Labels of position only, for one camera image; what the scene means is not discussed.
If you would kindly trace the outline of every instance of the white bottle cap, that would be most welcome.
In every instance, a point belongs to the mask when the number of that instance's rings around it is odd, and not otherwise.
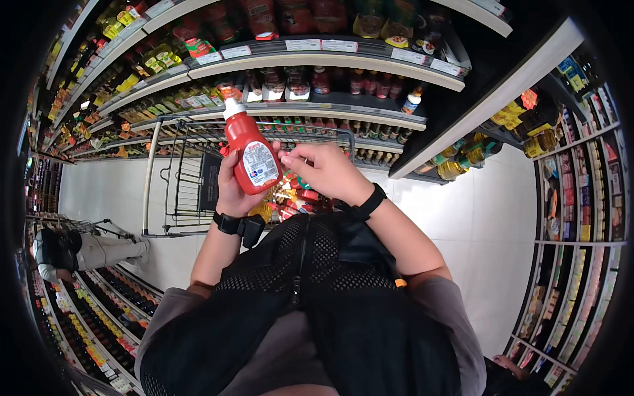
[[[225,120],[227,120],[232,115],[236,115],[238,113],[243,113],[246,111],[247,111],[246,107],[244,107],[243,104],[238,103],[236,98],[227,98],[224,101],[223,117]]]

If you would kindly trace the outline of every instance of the black mesh vest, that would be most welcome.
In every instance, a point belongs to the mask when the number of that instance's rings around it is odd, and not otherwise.
[[[444,329],[395,287],[391,262],[344,213],[291,217],[225,268],[206,302],[157,332],[141,361],[143,390],[218,394],[290,307],[306,312],[341,395],[460,395]]]

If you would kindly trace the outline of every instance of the zipper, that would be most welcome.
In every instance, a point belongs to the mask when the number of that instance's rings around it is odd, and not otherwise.
[[[302,266],[304,265],[304,257],[306,256],[306,237],[308,235],[308,226],[310,225],[310,222],[311,222],[311,218],[307,216],[306,229],[304,230],[305,233],[302,237],[302,258],[299,261],[299,270],[297,271],[297,275],[295,275],[295,277],[293,278],[293,299],[292,299],[293,305],[299,304],[299,292],[300,292],[301,281],[302,281],[301,273],[302,273]]]

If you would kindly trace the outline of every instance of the white pants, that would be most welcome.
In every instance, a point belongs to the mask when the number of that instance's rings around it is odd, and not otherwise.
[[[129,257],[145,254],[143,242],[81,234],[81,249],[77,252],[77,263],[81,271],[115,265]]]

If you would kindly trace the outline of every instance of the black watch strap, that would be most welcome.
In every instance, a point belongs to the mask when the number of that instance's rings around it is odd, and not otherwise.
[[[350,208],[350,214],[355,218],[367,221],[370,219],[370,214],[374,212],[374,210],[383,202],[384,199],[387,198],[385,191],[379,186],[377,183],[374,184],[374,192],[367,201],[363,203],[360,207],[353,206]]]

